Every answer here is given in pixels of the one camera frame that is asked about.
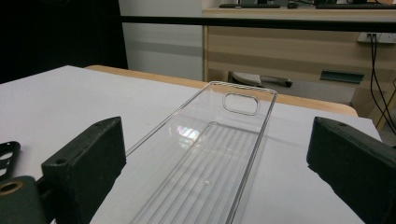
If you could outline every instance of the white wall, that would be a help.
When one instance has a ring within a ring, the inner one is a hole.
[[[220,0],[120,0],[122,16],[201,17]],[[203,27],[124,23],[130,70],[203,80]]]

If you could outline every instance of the wooden table edge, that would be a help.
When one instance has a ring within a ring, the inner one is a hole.
[[[190,80],[190,79],[180,78],[180,77],[168,77],[168,76],[163,76],[163,75],[137,72],[137,71],[126,70],[126,69],[115,68],[115,67],[108,67],[108,66],[103,66],[103,65],[91,65],[91,66],[88,66],[85,68],[93,70],[93,71],[98,71],[98,72],[106,72],[109,74],[120,75],[120,76],[125,76],[125,77],[143,78],[143,79],[147,79],[147,80],[160,81],[160,82],[169,83],[169,84],[176,84],[176,85],[180,85],[180,86],[193,87],[193,88],[197,88],[197,89],[201,89],[202,87],[204,87],[207,84],[203,81]],[[342,105],[342,104],[337,104],[337,103],[332,103],[332,102],[325,102],[325,101],[320,101],[320,100],[313,100],[313,99],[302,98],[302,97],[291,96],[291,95],[284,95],[284,94],[279,94],[276,98],[276,102],[285,104],[285,105],[296,105],[296,106],[301,106],[301,107],[306,107],[306,108],[311,108],[311,109],[324,110],[324,111],[328,111],[328,112],[358,117],[358,113],[356,112],[356,110],[349,105]]]

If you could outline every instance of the power outlet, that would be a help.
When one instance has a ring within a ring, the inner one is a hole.
[[[370,43],[371,42],[371,35],[376,36],[376,40],[378,41],[382,35],[382,33],[361,33],[358,37],[358,42],[362,43]]]
[[[379,43],[396,44],[396,34],[383,33],[378,40]]]

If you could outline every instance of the black wall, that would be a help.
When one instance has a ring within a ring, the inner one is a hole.
[[[0,83],[64,65],[127,68],[118,0],[7,0],[0,6]]]

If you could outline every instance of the white table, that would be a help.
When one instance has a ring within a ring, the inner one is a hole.
[[[121,116],[129,149],[196,92],[195,88],[66,66],[0,85],[0,142],[20,142],[14,175],[38,179],[40,164],[96,121]],[[362,223],[307,168],[315,116],[340,120],[380,139],[369,119],[276,104],[242,223]],[[118,198],[133,197],[136,192],[120,195],[120,184],[129,178],[124,171],[92,223],[120,223],[127,216],[127,200]]]

